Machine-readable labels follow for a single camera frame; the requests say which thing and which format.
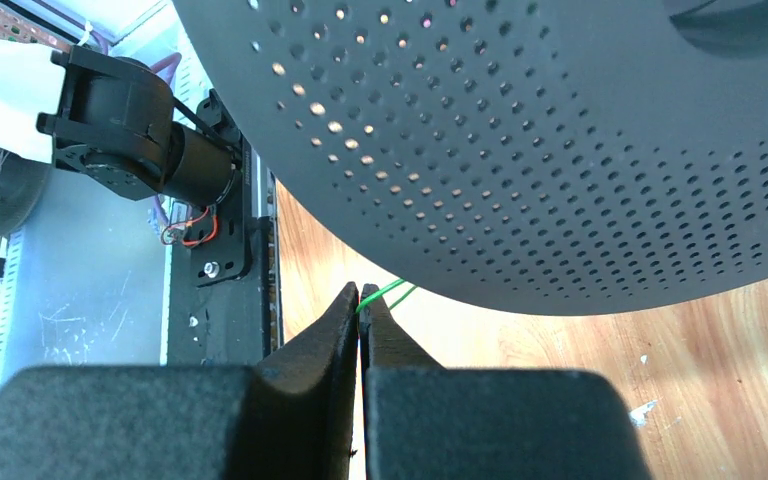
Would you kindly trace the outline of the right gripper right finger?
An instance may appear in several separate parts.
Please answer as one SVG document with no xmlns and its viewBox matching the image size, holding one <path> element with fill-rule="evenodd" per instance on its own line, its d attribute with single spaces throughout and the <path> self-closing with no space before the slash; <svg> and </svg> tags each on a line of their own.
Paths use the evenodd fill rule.
<svg viewBox="0 0 768 480">
<path fill-rule="evenodd" d="M 447 368 L 361 292 L 366 473 L 371 479 L 648 479 L 613 385 L 576 369 Z"/>
</svg>

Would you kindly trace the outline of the dark grey perforated spool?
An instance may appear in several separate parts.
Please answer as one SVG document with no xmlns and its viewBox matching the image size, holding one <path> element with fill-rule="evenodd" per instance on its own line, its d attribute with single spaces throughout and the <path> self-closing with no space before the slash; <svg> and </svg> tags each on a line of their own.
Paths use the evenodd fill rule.
<svg viewBox="0 0 768 480">
<path fill-rule="evenodd" d="M 540 315 L 768 278 L 768 1 L 179 1 L 281 184 L 420 288 Z"/>
</svg>

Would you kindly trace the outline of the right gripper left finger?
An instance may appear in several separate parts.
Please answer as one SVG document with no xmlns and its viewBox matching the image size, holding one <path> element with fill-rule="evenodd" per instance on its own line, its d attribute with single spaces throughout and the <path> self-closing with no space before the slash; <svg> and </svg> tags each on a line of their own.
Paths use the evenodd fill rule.
<svg viewBox="0 0 768 480">
<path fill-rule="evenodd" d="M 344 479 L 359 292 L 254 365 L 41 366 L 0 390 L 0 479 Z"/>
</svg>

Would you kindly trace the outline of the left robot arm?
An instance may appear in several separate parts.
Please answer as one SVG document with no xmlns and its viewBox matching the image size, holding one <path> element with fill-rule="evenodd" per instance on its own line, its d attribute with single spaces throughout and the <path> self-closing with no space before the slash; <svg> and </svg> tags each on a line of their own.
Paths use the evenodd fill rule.
<svg viewBox="0 0 768 480">
<path fill-rule="evenodd" d="M 130 200 L 161 194 L 209 207 L 241 174 L 238 149 L 147 66 L 81 46 L 0 39 L 0 148 Z"/>
</svg>

